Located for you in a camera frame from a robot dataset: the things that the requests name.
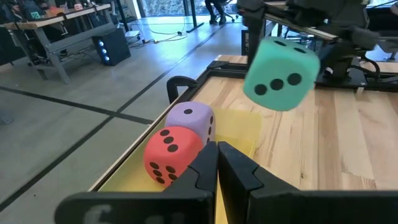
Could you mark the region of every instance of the shoe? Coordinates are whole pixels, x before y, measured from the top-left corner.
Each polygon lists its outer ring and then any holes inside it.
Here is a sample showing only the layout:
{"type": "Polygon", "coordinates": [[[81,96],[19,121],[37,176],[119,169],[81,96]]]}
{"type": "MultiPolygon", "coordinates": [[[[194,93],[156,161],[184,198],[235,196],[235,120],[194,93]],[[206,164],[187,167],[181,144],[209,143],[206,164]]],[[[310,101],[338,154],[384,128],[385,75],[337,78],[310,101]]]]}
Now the shoe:
{"type": "Polygon", "coordinates": [[[212,16],[209,21],[210,24],[217,24],[216,16],[212,16]]]}
{"type": "Polygon", "coordinates": [[[225,16],[220,17],[220,21],[218,22],[219,25],[224,25],[226,23],[226,18],[225,16]]]}
{"type": "Polygon", "coordinates": [[[32,62],[33,62],[34,65],[40,65],[40,64],[42,63],[42,62],[40,61],[40,59],[39,59],[38,57],[36,57],[36,56],[33,56],[33,57],[32,57],[32,62]]]}
{"type": "Polygon", "coordinates": [[[61,57],[66,57],[66,56],[68,56],[67,50],[61,50],[60,56],[61,56],[61,57]]]}

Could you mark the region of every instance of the workbench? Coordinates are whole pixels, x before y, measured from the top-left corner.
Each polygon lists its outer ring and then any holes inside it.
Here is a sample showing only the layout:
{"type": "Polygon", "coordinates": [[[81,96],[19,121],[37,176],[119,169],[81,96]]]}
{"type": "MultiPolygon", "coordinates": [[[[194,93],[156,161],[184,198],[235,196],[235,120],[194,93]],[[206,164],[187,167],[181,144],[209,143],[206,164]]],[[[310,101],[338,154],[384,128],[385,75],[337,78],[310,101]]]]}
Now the workbench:
{"type": "Polygon", "coordinates": [[[77,44],[81,41],[90,39],[92,36],[95,35],[100,35],[107,30],[110,30],[112,28],[115,28],[112,19],[109,15],[109,12],[107,12],[107,9],[111,7],[110,4],[103,4],[101,6],[96,6],[96,8],[88,8],[88,9],[83,9],[76,11],[75,9],[69,9],[66,13],[65,16],[58,16],[58,17],[51,17],[45,20],[40,20],[40,21],[28,21],[28,22],[17,22],[17,26],[15,23],[8,23],[5,24],[5,28],[8,30],[11,30],[12,33],[17,37],[18,44],[21,46],[21,48],[24,50],[25,54],[28,56],[30,59],[30,62],[32,66],[35,68],[35,72],[38,73],[44,80],[47,79],[44,70],[56,70],[61,78],[61,80],[65,83],[68,84],[70,82],[69,76],[67,75],[63,64],[64,62],[60,60],[60,57],[58,56],[59,51],[63,49],[67,49],[71,47],[74,44],[77,44]],[[104,15],[104,18],[106,19],[106,23],[103,24],[102,26],[94,27],[92,23],[90,23],[90,27],[87,27],[85,23],[83,22],[84,26],[83,29],[84,31],[77,34],[77,35],[72,35],[69,37],[66,37],[62,40],[56,41],[56,42],[50,42],[45,35],[43,31],[43,27],[45,26],[53,26],[54,24],[58,24],[62,21],[65,21],[66,19],[73,19],[73,18],[81,18],[83,16],[87,16],[91,13],[94,12],[102,13],[104,15]],[[49,64],[39,64],[39,65],[34,65],[32,59],[31,59],[31,54],[29,53],[28,49],[28,44],[26,40],[26,36],[24,35],[24,30],[31,30],[34,32],[36,38],[40,41],[40,43],[44,46],[44,49],[47,53],[47,57],[50,60],[49,64]]]}
{"type": "MultiPolygon", "coordinates": [[[[247,58],[220,55],[217,60],[238,67],[247,58]]],[[[380,66],[384,71],[398,71],[396,63],[380,66]]],[[[216,77],[204,72],[197,82],[171,103],[90,191],[150,190],[137,187],[147,184],[139,181],[148,176],[142,165],[144,146],[163,128],[170,109],[189,100],[260,114],[261,130],[249,156],[301,190],[398,189],[397,93],[315,88],[297,108],[281,112],[263,108],[246,97],[242,77],[216,77]]],[[[247,130],[235,131],[244,136],[247,130]]],[[[226,223],[223,207],[217,207],[216,220],[226,223]]]]}

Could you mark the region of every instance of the cable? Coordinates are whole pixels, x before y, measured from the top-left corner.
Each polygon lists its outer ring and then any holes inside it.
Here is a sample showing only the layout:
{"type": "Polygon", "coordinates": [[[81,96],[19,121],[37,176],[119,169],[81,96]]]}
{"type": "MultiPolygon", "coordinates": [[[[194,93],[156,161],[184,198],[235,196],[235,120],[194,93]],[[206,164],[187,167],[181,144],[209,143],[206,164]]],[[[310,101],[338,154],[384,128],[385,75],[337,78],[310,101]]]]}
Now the cable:
{"type": "Polygon", "coordinates": [[[363,68],[358,65],[350,65],[349,68],[358,69],[358,70],[362,71],[365,75],[368,75],[369,77],[374,78],[376,81],[379,80],[379,74],[377,74],[376,72],[370,71],[369,69],[363,68]]]}
{"type": "Polygon", "coordinates": [[[173,38],[176,38],[176,37],[179,37],[179,36],[181,36],[181,35],[175,35],[175,36],[173,36],[173,37],[170,37],[170,38],[168,38],[168,39],[165,39],[165,40],[158,40],[158,41],[155,41],[155,44],[157,44],[157,43],[161,43],[161,42],[170,42],[170,41],[177,41],[177,40],[182,40],[182,39],[185,39],[185,38],[187,38],[188,37],[188,35],[187,34],[185,34],[183,37],[181,37],[181,38],[178,38],[178,39],[174,39],[174,40],[172,40],[173,38]]]}
{"type": "Polygon", "coordinates": [[[144,25],[142,25],[142,29],[139,27],[139,25],[137,24],[137,21],[135,20],[134,23],[136,24],[136,26],[138,26],[139,31],[142,34],[142,38],[145,40],[145,33],[144,33],[144,25]]]}
{"type": "Polygon", "coordinates": [[[289,33],[289,28],[286,29],[285,35],[284,35],[284,39],[287,38],[287,34],[289,33]]]}
{"type": "Polygon", "coordinates": [[[94,58],[92,55],[89,55],[88,53],[86,53],[86,52],[80,52],[79,54],[82,54],[82,55],[87,55],[87,56],[89,56],[89,57],[91,57],[91,59],[93,59],[94,61],[96,61],[96,62],[98,62],[98,63],[101,63],[100,61],[98,61],[96,58],[94,58]]]}
{"type": "Polygon", "coordinates": [[[149,28],[149,30],[150,30],[152,33],[154,33],[154,34],[163,34],[163,35],[175,35],[175,34],[178,34],[178,35],[182,35],[182,34],[184,34],[185,23],[186,23],[185,17],[183,16],[182,18],[184,19],[184,25],[183,25],[181,31],[172,32],[172,33],[163,33],[163,32],[156,32],[156,31],[153,31],[153,30],[150,28],[149,25],[148,25],[148,28],[149,28]]]}
{"type": "Polygon", "coordinates": [[[365,62],[369,62],[374,66],[374,69],[376,70],[376,75],[380,77],[380,66],[373,60],[367,58],[366,56],[361,57],[362,60],[365,62]]]}
{"type": "Polygon", "coordinates": [[[380,4],[380,5],[373,6],[371,9],[374,9],[374,8],[376,8],[376,7],[383,6],[383,5],[386,5],[386,4],[390,4],[390,3],[393,3],[393,2],[396,2],[396,1],[397,1],[397,0],[395,0],[395,1],[389,1],[389,2],[385,2],[385,3],[382,3],[382,4],[380,4]]]}

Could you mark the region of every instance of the concrete floor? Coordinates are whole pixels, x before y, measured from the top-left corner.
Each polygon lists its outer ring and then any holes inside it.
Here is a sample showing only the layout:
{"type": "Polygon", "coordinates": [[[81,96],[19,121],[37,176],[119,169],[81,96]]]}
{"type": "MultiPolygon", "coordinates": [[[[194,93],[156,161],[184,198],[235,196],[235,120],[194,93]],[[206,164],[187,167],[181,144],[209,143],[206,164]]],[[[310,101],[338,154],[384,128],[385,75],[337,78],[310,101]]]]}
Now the concrete floor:
{"type": "MultiPolygon", "coordinates": [[[[41,80],[25,62],[0,67],[0,107],[15,119],[0,126],[1,224],[53,223],[58,203],[86,191],[169,105],[165,84],[170,77],[196,78],[219,54],[240,55],[240,20],[222,28],[210,26],[208,17],[198,20],[205,25],[186,39],[131,49],[132,57],[116,67],[102,66],[95,54],[72,64],[69,85],[56,75],[41,80]],[[128,116],[115,118],[107,111],[128,116]]],[[[145,39],[162,40],[168,36],[150,29],[191,28],[192,20],[185,22],[182,17],[142,19],[134,28],[142,29],[145,39]]]]}

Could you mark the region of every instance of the table leg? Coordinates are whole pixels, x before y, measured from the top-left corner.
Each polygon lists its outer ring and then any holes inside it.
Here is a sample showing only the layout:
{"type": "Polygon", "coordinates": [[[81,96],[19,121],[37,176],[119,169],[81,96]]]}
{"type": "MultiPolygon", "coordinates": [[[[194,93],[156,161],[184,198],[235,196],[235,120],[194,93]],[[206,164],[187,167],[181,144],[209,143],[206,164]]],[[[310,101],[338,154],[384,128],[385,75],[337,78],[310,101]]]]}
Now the table leg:
{"type": "Polygon", "coordinates": [[[282,24],[278,24],[278,34],[277,34],[277,36],[278,37],[282,36],[282,24]]]}
{"type": "Polygon", "coordinates": [[[191,0],[191,12],[192,12],[192,21],[193,21],[193,28],[190,30],[187,30],[187,33],[191,33],[192,31],[194,31],[195,29],[199,28],[200,26],[202,26],[204,23],[202,22],[201,24],[198,25],[197,23],[197,14],[195,11],[195,2],[194,0],[191,0]]]}
{"type": "Polygon", "coordinates": [[[88,29],[87,29],[87,26],[86,26],[86,21],[84,20],[84,17],[83,17],[83,16],[79,16],[79,20],[80,20],[80,22],[81,22],[82,25],[83,25],[83,30],[84,30],[84,31],[88,30],[88,29]]]}
{"type": "Polygon", "coordinates": [[[261,34],[260,39],[263,39],[266,37],[266,32],[267,32],[267,20],[264,19],[262,27],[261,27],[261,31],[260,31],[260,34],[261,34]]]}
{"type": "Polygon", "coordinates": [[[102,10],[102,12],[105,15],[106,22],[108,22],[108,23],[112,22],[113,23],[112,18],[111,18],[111,14],[109,12],[105,11],[105,10],[102,10]]]}
{"type": "Polygon", "coordinates": [[[37,38],[39,39],[40,43],[44,46],[44,49],[47,53],[47,57],[50,59],[52,65],[57,69],[58,74],[60,75],[60,78],[65,84],[69,84],[70,80],[69,77],[65,71],[65,69],[62,66],[62,63],[60,59],[58,58],[58,55],[56,52],[49,52],[48,46],[51,45],[50,41],[48,40],[47,36],[45,35],[43,29],[39,28],[34,30],[36,33],[37,38]]]}
{"type": "Polygon", "coordinates": [[[12,31],[12,33],[15,35],[18,45],[22,48],[26,57],[29,59],[30,64],[34,67],[35,73],[37,75],[40,75],[43,80],[47,80],[48,78],[45,76],[44,71],[36,68],[36,66],[33,63],[33,60],[32,60],[33,55],[31,54],[31,52],[29,50],[29,43],[28,43],[25,35],[19,30],[14,30],[14,31],[12,31]]]}

